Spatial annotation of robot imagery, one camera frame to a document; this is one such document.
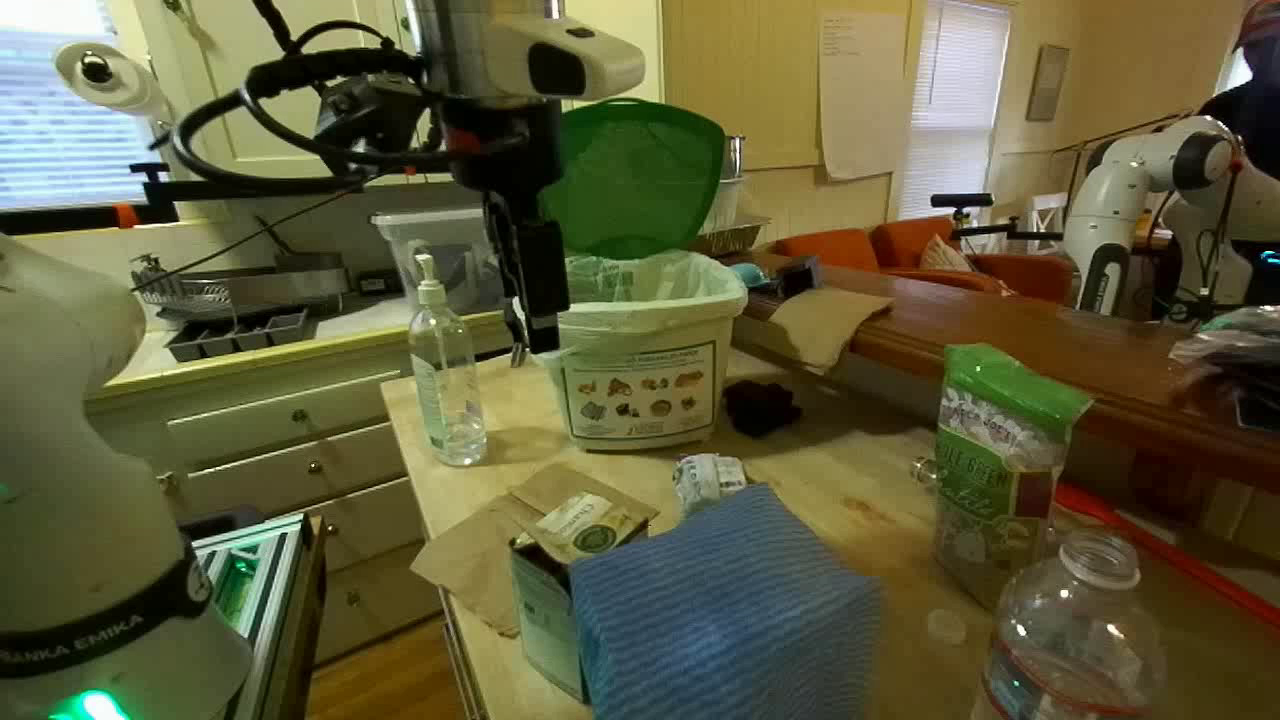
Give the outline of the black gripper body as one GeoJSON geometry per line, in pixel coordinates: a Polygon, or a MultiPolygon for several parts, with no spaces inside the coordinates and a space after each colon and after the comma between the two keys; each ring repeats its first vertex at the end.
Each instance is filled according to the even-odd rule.
{"type": "Polygon", "coordinates": [[[448,100],[448,167],[463,190],[481,194],[508,230],[526,230],[540,221],[540,194],[558,182],[555,127],[555,100],[511,107],[448,100]]]}

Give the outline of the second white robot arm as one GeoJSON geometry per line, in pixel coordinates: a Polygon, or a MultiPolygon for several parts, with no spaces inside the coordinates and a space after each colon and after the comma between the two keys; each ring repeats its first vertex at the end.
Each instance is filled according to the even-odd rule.
{"type": "Polygon", "coordinates": [[[1064,221],[1076,309],[1120,311],[1148,198],[1169,202],[1165,230],[1179,245],[1175,302],[1240,309],[1254,277],[1243,245],[1280,240],[1280,182],[1254,167],[1243,142],[1212,115],[1133,134],[1098,153],[1064,221]]]}

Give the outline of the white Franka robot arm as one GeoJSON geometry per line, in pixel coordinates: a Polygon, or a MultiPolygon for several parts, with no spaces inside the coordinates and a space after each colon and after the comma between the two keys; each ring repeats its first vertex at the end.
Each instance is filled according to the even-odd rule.
{"type": "Polygon", "coordinates": [[[89,396],[138,336],[122,286],[27,245],[2,251],[2,720],[220,720],[252,673],[154,480],[89,424],[89,396]]]}

